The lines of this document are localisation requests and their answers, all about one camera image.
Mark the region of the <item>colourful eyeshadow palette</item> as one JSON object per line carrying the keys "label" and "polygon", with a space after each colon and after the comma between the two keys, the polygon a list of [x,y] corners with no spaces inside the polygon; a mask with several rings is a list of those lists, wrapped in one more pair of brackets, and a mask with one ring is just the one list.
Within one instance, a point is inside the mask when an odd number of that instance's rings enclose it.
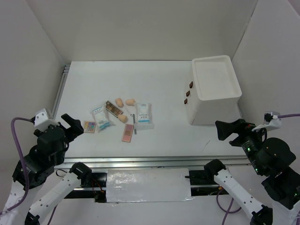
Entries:
{"label": "colourful eyeshadow palette", "polygon": [[94,121],[84,121],[83,129],[85,133],[95,133],[96,123]]}

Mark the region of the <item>brown eyeshadow palette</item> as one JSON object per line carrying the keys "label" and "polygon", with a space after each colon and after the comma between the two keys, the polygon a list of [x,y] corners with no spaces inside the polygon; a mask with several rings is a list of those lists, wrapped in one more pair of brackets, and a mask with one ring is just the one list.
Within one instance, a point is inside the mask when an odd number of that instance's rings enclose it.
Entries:
{"label": "brown eyeshadow palette", "polygon": [[107,111],[112,114],[114,117],[118,117],[119,115],[123,114],[123,111],[119,109],[117,106],[115,106],[112,102],[106,101],[106,109]]}

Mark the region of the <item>beige makeup sponge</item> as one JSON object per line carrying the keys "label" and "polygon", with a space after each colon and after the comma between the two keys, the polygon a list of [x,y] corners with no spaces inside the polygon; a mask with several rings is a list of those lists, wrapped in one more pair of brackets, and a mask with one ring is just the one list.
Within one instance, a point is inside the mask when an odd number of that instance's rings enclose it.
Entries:
{"label": "beige makeup sponge", "polygon": [[122,107],[124,106],[124,104],[123,104],[121,98],[115,99],[115,103],[116,103],[116,105],[117,105],[118,107],[120,107],[120,108],[122,108]]}
{"label": "beige makeup sponge", "polygon": [[123,115],[123,114],[119,114],[119,115],[118,115],[118,119],[119,119],[119,121],[121,121],[121,122],[124,123],[124,124],[128,121],[127,116],[126,116],[126,115]]}
{"label": "beige makeup sponge", "polygon": [[128,106],[134,106],[135,105],[135,100],[132,98],[132,99],[127,99],[125,101],[125,104],[128,105]]}

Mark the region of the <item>pink blush palette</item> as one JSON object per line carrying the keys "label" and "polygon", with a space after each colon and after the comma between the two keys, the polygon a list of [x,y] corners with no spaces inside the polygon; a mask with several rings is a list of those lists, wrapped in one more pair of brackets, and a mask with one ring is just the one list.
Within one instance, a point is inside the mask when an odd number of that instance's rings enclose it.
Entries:
{"label": "pink blush palette", "polygon": [[133,134],[133,130],[134,130],[134,125],[133,124],[126,124],[121,141],[126,142],[126,143],[130,143],[131,138],[132,138],[132,134]]}

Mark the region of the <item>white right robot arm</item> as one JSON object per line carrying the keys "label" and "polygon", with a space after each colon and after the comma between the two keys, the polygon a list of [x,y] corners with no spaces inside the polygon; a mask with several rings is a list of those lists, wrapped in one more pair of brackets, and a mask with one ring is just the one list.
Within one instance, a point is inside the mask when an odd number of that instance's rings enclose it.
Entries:
{"label": "white right robot arm", "polygon": [[217,137],[224,141],[231,134],[233,147],[241,147],[255,173],[264,176],[262,186],[272,199],[268,207],[256,200],[227,170],[218,159],[204,166],[204,179],[217,183],[240,205],[252,225],[298,225],[300,223],[300,175],[291,167],[296,156],[288,144],[275,137],[268,137],[270,124],[256,126],[238,119],[234,122],[215,122]]}

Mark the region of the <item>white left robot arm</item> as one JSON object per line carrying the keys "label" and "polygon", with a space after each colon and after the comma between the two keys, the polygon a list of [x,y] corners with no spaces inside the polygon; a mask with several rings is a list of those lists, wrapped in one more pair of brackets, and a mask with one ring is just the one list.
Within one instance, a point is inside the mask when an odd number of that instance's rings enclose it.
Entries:
{"label": "white left robot arm", "polygon": [[[74,188],[86,187],[91,183],[92,170],[84,163],[77,162],[53,189],[34,201],[47,178],[54,173],[54,168],[64,162],[69,144],[84,133],[79,120],[68,114],[63,114],[61,118],[69,125],[68,128],[50,119],[46,112],[39,112],[31,119],[12,119],[11,131],[20,160],[12,175],[7,202],[0,213],[2,225],[40,225]],[[16,135],[17,120],[31,122],[35,127],[37,144],[27,155],[23,155]]]}

